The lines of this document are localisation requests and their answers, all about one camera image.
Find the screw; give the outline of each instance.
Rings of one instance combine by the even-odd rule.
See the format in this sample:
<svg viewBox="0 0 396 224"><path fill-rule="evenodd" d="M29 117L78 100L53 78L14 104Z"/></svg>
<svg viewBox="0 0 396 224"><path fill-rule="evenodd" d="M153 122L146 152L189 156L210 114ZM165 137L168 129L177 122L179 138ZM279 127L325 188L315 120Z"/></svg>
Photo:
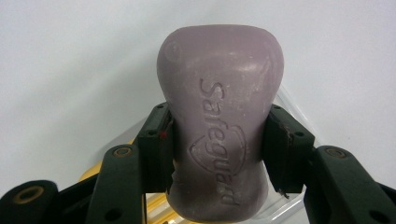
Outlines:
<svg viewBox="0 0 396 224"><path fill-rule="evenodd" d="M327 154L340 159L345 158L347 156L342 150L338 148L332 148L332 147L326 148L326 152Z"/></svg>
<svg viewBox="0 0 396 224"><path fill-rule="evenodd" d="M128 147L120 147L114 150L113 156L115 157L127 157L132 154L132 150Z"/></svg>

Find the embossed logo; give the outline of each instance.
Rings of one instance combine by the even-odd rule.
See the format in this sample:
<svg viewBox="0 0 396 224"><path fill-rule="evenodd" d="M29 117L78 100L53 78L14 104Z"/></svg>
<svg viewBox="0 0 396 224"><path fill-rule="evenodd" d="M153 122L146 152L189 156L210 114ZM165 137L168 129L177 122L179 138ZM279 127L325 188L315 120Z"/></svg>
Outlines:
<svg viewBox="0 0 396 224"><path fill-rule="evenodd" d="M216 178L221 203L239 205L234 197L232 183L246 160L245 134L240 126L230 124L229 120L223 118L219 103L226 95L221 83L205 83L201 78L199 90L206 132L197 136L189 152L202 169Z"/></svg>

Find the soap bar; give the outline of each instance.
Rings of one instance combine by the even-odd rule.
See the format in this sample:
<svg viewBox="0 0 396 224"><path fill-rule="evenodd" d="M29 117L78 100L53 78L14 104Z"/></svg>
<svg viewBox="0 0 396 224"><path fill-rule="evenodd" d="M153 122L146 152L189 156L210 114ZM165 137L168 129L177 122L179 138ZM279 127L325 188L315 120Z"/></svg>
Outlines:
<svg viewBox="0 0 396 224"><path fill-rule="evenodd" d="M237 222L262 207L262 130L283 76L282 50L243 25L181 28L161 46L157 74L175 119L171 206L196 222Z"/></svg>

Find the bolt hole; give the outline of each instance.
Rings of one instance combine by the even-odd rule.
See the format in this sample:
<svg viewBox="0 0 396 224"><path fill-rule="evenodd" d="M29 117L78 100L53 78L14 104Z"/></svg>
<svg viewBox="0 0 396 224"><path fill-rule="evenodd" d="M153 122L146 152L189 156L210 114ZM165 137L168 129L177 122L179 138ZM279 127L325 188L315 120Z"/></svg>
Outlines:
<svg viewBox="0 0 396 224"><path fill-rule="evenodd" d="M337 148L331 148L331 147L326 148L326 152L327 154L340 159L345 158L347 156L342 150L339 150Z"/></svg>
<svg viewBox="0 0 396 224"><path fill-rule="evenodd" d="M370 216L377 222L380 223L390 223L389 218L382 214L381 212L375 211L375 210L371 210L370 211Z"/></svg>
<svg viewBox="0 0 396 224"><path fill-rule="evenodd" d="M38 198L43 194L44 188L41 186L32 186L27 189L21 190L17 195L14 197L14 203L17 204L24 204L33 201L34 199Z"/></svg>
<svg viewBox="0 0 396 224"><path fill-rule="evenodd" d="M105 220L106 221L115 221L119 219L122 216L122 211L119 208L113 208L110 209L106 214L105 214Z"/></svg>
<svg viewBox="0 0 396 224"><path fill-rule="evenodd" d="M113 151L115 157L127 157L132 154L132 150L128 147L120 147Z"/></svg>
<svg viewBox="0 0 396 224"><path fill-rule="evenodd" d="M302 133L302 132L296 132L296 133L294 133L295 135L297 135L297 136L299 136L299 137L303 137L304 136L304 133Z"/></svg>

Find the white background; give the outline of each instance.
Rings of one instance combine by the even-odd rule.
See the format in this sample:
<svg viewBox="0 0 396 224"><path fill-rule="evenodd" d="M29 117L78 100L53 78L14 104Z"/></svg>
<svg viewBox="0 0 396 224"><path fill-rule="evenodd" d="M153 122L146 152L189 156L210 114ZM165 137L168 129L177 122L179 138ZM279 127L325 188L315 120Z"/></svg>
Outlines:
<svg viewBox="0 0 396 224"><path fill-rule="evenodd" d="M396 188L395 1L1 1L0 195L60 189L134 137L164 101L161 43L179 27L237 23L282 46L282 82L311 131Z"/></svg>

